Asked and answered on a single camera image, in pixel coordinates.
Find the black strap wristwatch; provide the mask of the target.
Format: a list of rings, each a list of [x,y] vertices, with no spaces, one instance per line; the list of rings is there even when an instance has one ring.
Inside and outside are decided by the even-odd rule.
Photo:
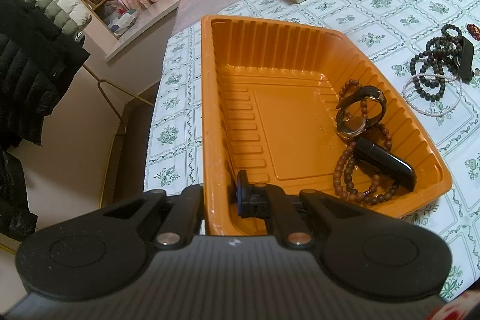
[[[376,125],[386,114],[386,96],[372,85],[346,85],[340,91],[336,106],[336,133],[346,141],[352,141]]]

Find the black oblong case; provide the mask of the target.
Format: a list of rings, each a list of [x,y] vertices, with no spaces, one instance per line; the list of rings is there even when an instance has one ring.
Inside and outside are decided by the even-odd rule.
[[[390,177],[409,192],[416,187],[416,173],[411,165],[365,137],[357,140],[353,155],[356,160]]]

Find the orange plastic tray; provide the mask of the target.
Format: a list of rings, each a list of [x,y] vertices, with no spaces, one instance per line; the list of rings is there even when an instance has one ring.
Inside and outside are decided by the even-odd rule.
[[[448,192],[452,176],[425,128],[377,67],[340,32],[225,15],[201,22],[202,152],[206,229],[211,235],[264,235],[241,218],[237,175],[286,193],[333,194],[345,144],[336,133],[341,87],[355,79],[385,94],[383,124],[392,152],[411,165],[416,187],[376,206],[400,218]]]

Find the gold coat rack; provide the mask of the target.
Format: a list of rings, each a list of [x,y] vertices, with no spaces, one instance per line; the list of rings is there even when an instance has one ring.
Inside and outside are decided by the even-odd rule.
[[[94,78],[98,91],[101,93],[103,99],[106,101],[106,104],[108,104],[109,108],[113,111],[116,118],[118,118],[120,122],[120,129],[117,134],[119,136],[123,136],[127,133],[128,120],[125,119],[123,111],[120,110],[120,101],[118,100],[118,96],[115,94],[113,94],[113,96],[111,95],[111,92],[113,90],[122,93],[123,95],[133,99],[134,101],[141,102],[141,104],[147,105],[149,107],[154,106],[153,102],[148,101],[144,97],[141,97],[140,95],[135,94],[124,87],[121,87],[120,85],[111,80],[100,77],[86,64],[84,64],[82,67],[90,76]]]

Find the black jacket at left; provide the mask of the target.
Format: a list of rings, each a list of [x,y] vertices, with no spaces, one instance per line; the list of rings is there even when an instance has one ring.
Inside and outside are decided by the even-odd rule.
[[[24,170],[20,160],[1,151],[1,233],[23,241],[35,232],[38,216],[29,210]]]

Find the plastic bag on ledge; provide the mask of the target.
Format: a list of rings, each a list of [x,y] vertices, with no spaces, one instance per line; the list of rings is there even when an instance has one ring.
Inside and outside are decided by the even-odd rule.
[[[121,37],[134,26],[137,17],[137,9],[128,9],[117,0],[109,0],[104,4],[102,20],[116,37]]]

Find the black puffer jacket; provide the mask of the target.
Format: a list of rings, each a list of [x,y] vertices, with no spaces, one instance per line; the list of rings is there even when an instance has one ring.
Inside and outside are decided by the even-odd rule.
[[[41,144],[44,119],[88,57],[43,11],[1,0],[1,149]]]

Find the green floral tablecloth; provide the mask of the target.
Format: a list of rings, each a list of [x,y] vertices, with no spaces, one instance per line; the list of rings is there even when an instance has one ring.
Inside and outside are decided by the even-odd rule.
[[[331,28],[348,36],[396,88],[411,58],[447,23],[479,23],[479,0],[239,0],[226,15],[280,19]],[[201,32],[191,23],[168,40],[151,121],[143,187],[178,193],[202,180]],[[439,234],[453,256],[441,295],[450,301],[479,279],[479,79],[448,85],[442,100],[409,99],[451,172],[451,190],[408,216]]]

